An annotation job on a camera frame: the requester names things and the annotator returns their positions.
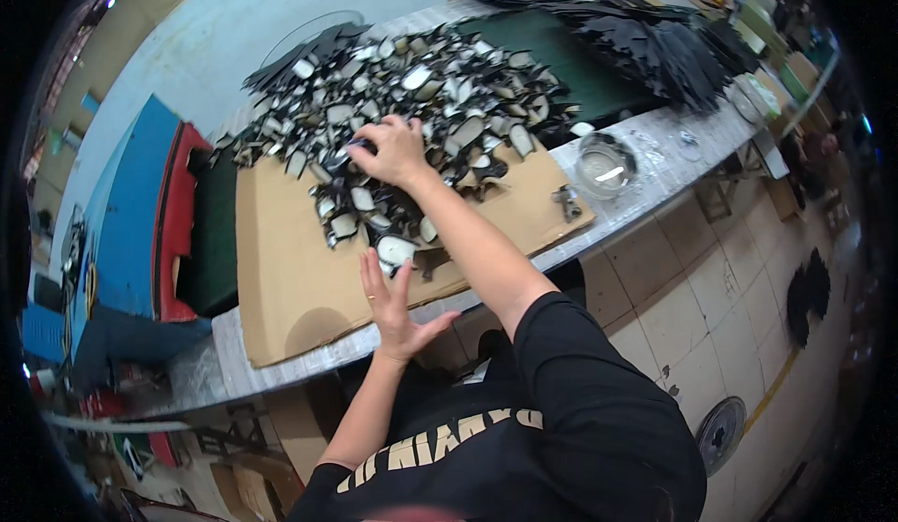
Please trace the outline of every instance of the worker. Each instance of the worker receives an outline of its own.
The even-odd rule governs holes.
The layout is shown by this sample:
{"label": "worker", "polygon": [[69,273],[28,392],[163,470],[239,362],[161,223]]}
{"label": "worker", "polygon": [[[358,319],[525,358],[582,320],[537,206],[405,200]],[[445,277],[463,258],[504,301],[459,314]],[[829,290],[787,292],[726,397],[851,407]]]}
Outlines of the worker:
{"label": "worker", "polygon": [[802,188],[812,201],[822,197],[826,191],[830,160],[839,153],[836,133],[840,125],[841,121],[837,121],[831,132],[823,134],[812,130],[803,138],[792,131],[780,142],[780,154],[789,168],[789,185],[802,209],[805,207]]}
{"label": "worker", "polygon": [[[355,164],[414,198],[507,335],[483,382],[391,414],[410,360],[460,314],[413,323],[410,262],[386,282],[375,251],[361,254],[381,344],[288,519],[698,520],[706,473],[676,401],[443,183],[419,120],[355,136],[377,147],[350,146]],[[512,365],[500,379],[494,361]]]}

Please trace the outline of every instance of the glass ashtray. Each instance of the glass ashtray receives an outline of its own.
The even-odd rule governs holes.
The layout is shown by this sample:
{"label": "glass ashtray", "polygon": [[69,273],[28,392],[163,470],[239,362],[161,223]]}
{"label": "glass ashtray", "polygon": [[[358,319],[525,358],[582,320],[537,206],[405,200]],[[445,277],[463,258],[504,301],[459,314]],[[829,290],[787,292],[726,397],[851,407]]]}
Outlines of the glass ashtray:
{"label": "glass ashtray", "polygon": [[577,173],[580,182],[596,199],[613,199],[636,175],[636,158],[609,134],[587,134],[580,139],[579,152]]}

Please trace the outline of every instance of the black t-shirt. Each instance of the black t-shirt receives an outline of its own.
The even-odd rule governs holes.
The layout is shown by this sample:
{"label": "black t-shirt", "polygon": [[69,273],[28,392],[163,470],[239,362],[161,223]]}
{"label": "black t-shirt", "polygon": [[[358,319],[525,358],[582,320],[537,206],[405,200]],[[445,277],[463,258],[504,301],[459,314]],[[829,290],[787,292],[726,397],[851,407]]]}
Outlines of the black t-shirt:
{"label": "black t-shirt", "polygon": [[514,357],[522,391],[484,382],[436,396],[442,407],[355,471],[318,466],[288,519],[699,519],[705,470],[676,402],[583,307],[540,297]]}

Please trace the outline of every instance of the green cutting mat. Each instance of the green cutting mat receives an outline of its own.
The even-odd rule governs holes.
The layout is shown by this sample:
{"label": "green cutting mat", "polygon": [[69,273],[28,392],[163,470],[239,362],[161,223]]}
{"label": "green cutting mat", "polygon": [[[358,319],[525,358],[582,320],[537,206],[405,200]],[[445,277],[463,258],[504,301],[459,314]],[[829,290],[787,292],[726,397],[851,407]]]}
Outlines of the green cutting mat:
{"label": "green cutting mat", "polygon": [[554,17],[539,11],[500,14],[459,25],[462,33],[480,31],[487,43],[505,51],[531,51],[570,87],[569,102],[579,102],[579,121],[600,119],[655,101],[645,87],[623,79],[613,67],[593,58]]}
{"label": "green cutting mat", "polygon": [[[532,51],[539,64],[550,65],[552,73],[570,87],[567,100],[580,103],[581,121],[607,117],[654,100],[644,86],[621,78],[614,68],[592,58],[551,15],[500,14],[463,23],[459,28],[463,33],[480,31],[484,41],[507,51]],[[178,298],[203,317],[237,305],[236,184],[237,170],[224,158],[196,178],[191,258],[181,260]]]}
{"label": "green cutting mat", "polygon": [[181,259],[178,271],[178,299],[203,317],[237,306],[237,167],[228,157],[196,174],[190,258]]}

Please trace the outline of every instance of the yellow floor line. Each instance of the yellow floor line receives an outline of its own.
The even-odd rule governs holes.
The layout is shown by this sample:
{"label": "yellow floor line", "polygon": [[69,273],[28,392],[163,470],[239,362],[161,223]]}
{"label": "yellow floor line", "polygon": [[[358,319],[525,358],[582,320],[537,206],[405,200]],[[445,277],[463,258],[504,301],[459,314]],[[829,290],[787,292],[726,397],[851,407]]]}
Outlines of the yellow floor line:
{"label": "yellow floor line", "polygon": [[764,410],[767,409],[767,405],[769,405],[770,401],[773,400],[773,395],[775,395],[780,390],[780,386],[783,384],[786,376],[789,375],[789,371],[792,370],[792,365],[795,364],[795,359],[798,357],[798,351],[799,348],[792,348],[792,352],[786,359],[786,364],[784,364],[783,368],[780,369],[780,373],[777,376],[777,379],[773,381],[770,389],[767,390],[767,393],[764,394],[763,399],[761,399],[758,406],[754,408],[754,413],[752,413],[751,417],[746,420],[746,431],[743,432],[744,435],[748,434],[748,431],[752,429],[752,426],[754,426],[754,423],[757,421],[757,419],[760,418],[761,414],[764,413]]}

